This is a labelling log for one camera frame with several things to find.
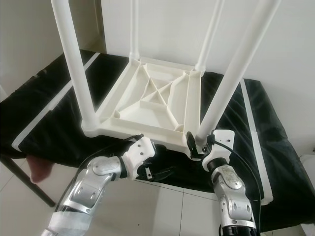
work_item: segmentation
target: table leg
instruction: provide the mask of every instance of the table leg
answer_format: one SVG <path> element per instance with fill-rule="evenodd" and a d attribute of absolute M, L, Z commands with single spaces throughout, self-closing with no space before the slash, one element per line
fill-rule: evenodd
<path fill-rule="evenodd" d="M 22 169 L 11 158 L 1 155 L 0 161 L 48 206 L 54 207 L 56 205 L 56 203 L 43 190 L 31 182 L 30 177 L 25 174 L 24 171 L 22 171 Z"/>

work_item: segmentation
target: white wall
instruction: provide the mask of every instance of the white wall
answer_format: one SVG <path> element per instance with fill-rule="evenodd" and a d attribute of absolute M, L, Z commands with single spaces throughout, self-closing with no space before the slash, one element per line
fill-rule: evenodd
<path fill-rule="evenodd" d="M 81 48 L 97 37 L 93 0 L 70 0 Z M 63 53 L 50 0 L 0 0 L 0 79 L 10 95 Z"/>
<path fill-rule="evenodd" d="M 6 94 L 6 92 L 4 91 L 2 86 L 0 85 L 0 102 L 5 100 L 7 97 L 8 97 L 8 94 Z"/>
<path fill-rule="evenodd" d="M 107 53 L 129 52 L 129 0 L 103 0 Z M 226 0 L 207 63 L 224 73 L 257 0 Z M 197 62 L 214 0 L 140 0 L 140 55 Z M 245 78 L 263 82 L 298 154 L 315 147 L 315 1 L 283 0 Z"/>

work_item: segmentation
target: white stripe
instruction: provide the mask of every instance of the white stripe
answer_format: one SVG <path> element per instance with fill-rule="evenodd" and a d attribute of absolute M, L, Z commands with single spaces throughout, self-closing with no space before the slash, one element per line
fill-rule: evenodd
<path fill-rule="evenodd" d="M 84 70 L 87 70 L 93 61 L 98 57 L 100 53 L 95 53 L 89 61 L 84 65 Z M 35 126 L 44 118 L 44 116 L 52 111 L 62 100 L 62 98 L 66 95 L 66 93 L 72 88 L 72 81 L 70 80 L 61 90 L 60 92 L 44 107 L 43 110 L 23 129 L 23 131 L 15 138 L 12 143 L 12 147 L 17 151 L 21 151 L 19 149 L 20 143 L 28 136 L 28 134 L 35 128 Z"/>
<path fill-rule="evenodd" d="M 256 162 L 258 166 L 258 171 L 262 183 L 262 188 L 264 191 L 264 199 L 261 200 L 261 205 L 267 205 L 268 203 L 272 202 L 274 197 L 272 195 L 272 189 L 270 186 L 264 158 L 262 155 L 260 143 L 259 143 L 259 138 L 258 138 L 258 133 L 256 130 L 255 126 L 255 121 L 252 115 L 252 108 L 250 104 L 250 99 L 248 97 L 248 93 L 246 90 L 246 85 L 244 79 L 241 79 L 241 88 L 242 88 L 242 94 L 243 94 L 243 99 L 245 103 L 245 109 L 246 109 L 246 114 L 247 114 L 247 119 L 248 119 L 248 124 L 250 127 L 251 135 L 252 135 L 252 146 L 254 149 L 255 157 L 256 157 Z"/>

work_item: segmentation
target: robotic arm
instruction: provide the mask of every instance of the robotic arm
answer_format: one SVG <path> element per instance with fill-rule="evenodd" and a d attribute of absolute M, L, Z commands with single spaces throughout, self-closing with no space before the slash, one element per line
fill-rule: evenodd
<path fill-rule="evenodd" d="M 76 180 L 64 198 L 60 211 L 53 214 L 42 236 L 83 236 L 102 200 L 105 186 L 120 178 L 135 180 L 138 168 L 154 155 L 154 144 L 142 136 L 121 157 L 99 156 L 92 159 L 85 174 Z M 147 177 L 152 178 L 149 168 L 146 172 Z"/>
<path fill-rule="evenodd" d="M 234 132 L 215 130 L 215 143 L 233 149 Z M 256 225 L 252 206 L 245 195 L 245 185 L 229 166 L 231 152 L 218 144 L 213 144 L 211 152 L 202 160 L 202 166 L 210 174 L 214 192 L 218 197 L 221 211 L 223 236 L 255 236 Z"/>
<path fill-rule="evenodd" d="M 233 149 L 233 131 L 215 130 L 213 135 L 214 141 Z M 231 152 L 218 144 L 213 144 L 211 151 L 208 146 L 197 147 L 191 133 L 188 133 L 187 140 L 191 158 L 201 160 L 203 169 L 209 172 L 220 202 L 223 236 L 256 236 L 252 206 L 245 195 L 245 185 L 228 165 Z M 99 156 L 92 159 L 85 174 L 76 180 L 64 198 L 60 211 L 53 214 L 42 236 L 83 236 L 102 200 L 105 186 L 120 178 L 135 180 L 138 168 L 148 158 L 154 157 L 155 153 L 151 140 L 140 136 L 121 157 Z M 145 173 L 149 181 L 154 179 L 148 167 L 145 168 Z"/>

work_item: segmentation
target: white tube leg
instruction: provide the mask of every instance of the white tube leg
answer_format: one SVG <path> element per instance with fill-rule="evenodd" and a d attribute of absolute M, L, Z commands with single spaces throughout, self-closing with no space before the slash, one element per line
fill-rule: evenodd
<path fill-rule="evenodd" d="M 209 23 L 207 33 L 201 48 L 201 52 L 198 58 L 198 62 L 195 65 L 195 70 L 196 71 L 201 71 L 202 75 L 206 71 L 206 62 L 209 56 L 209 52 L 211 49 L 211 45 L 214 39 L 214 36 L 216 34 L 220 17 L 222 14 L 223 6 L 224 6 L 225 0 L 217 0 L 216 5 L 211 17 L 211 21 Z"/>
<path fill-rule="evenodd" d="M 251 62 L 281 0 L 260 0 L 244 37 L 227 68 L 195 137 L 202 146 L 223 115 L 233 93 Z"/>
<path fill-rule="evenodd" d="M 131 0 L 129 59 L 139 60 L 139 0 Z"/>
<path fill-rule="evenodd" d="M 95 115 L 88 82 L 83 68 L 69 1 L 52 0 L 52 6 L 63 46 L 64 56 L 67 61 L 73 88 L 82 116 L 82 128 L 84 130 L 93 130 L 98 125 L 98 119 Z"/>

